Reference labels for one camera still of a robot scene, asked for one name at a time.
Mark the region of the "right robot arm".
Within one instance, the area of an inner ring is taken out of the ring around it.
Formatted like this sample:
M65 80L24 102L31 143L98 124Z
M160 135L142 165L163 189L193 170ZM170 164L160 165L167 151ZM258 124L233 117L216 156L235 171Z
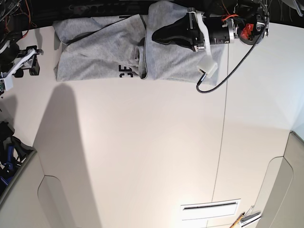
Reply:
M25 38L23 33L9 28L9 22L14 16L25 15L30 28L32 14L27 0L2 0L0 2L0 93L13 88L13 78L22 78L27 70L31 76L38 76L40 65L38 55L43 55L42 49L36 45L20 49L18 41Z

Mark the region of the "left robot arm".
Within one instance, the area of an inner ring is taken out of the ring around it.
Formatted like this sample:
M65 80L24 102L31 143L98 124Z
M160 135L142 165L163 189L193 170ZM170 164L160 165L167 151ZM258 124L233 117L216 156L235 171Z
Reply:
M147 50L157 55L203 52L239 39L257 45L268 33L263 0L173 0L149 8Z

